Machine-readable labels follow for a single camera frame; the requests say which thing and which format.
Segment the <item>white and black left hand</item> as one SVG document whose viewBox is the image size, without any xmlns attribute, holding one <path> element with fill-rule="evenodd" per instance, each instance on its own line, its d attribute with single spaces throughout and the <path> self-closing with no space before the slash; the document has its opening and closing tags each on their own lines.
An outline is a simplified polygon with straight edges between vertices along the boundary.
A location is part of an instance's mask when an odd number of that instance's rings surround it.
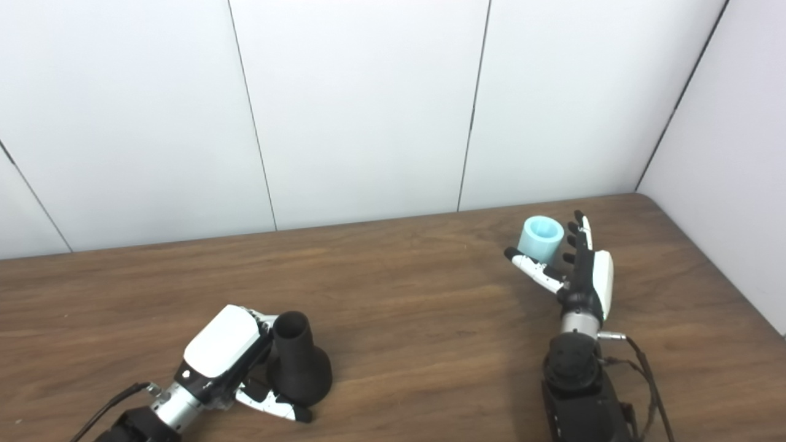
<svg viewBox="0 0 786 442">
<path fill-rule="evenodd" d="M 264 364 L 273 349 L 277 314 L 228 304 L 185 348 L 169 400 L 182 402 L 183 417 L 194 419 L 206 409 L 227 409 L 238 401 L 248 408 L 299 423 L 310 423 L 312 412 L 296 405 L 252 370 Z"/>
</svg>

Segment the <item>white and black right hand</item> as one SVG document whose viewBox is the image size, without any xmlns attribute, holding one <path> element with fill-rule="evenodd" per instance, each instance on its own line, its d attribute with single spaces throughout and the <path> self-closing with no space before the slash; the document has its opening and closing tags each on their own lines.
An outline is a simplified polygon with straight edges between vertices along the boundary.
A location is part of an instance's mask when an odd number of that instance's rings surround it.
<svg viewBox="0 0 786 442">
<path fill-rule="evenodd" d="M 504 255 L 524 274 L 556 295 L 565 311 L 588 312 L 603 325 L 611 311 L 614 263 L 610 252 L 595 249 L 589 218 L 581 211 L 574 212 L 575 221 L 567 224 L 572 232 L 568 244 L 575 249 L 562 257 L 572 264 L 566 275 L 553 265 L 537 260 L 519 249 L 508 247 Z"/>
</svg>

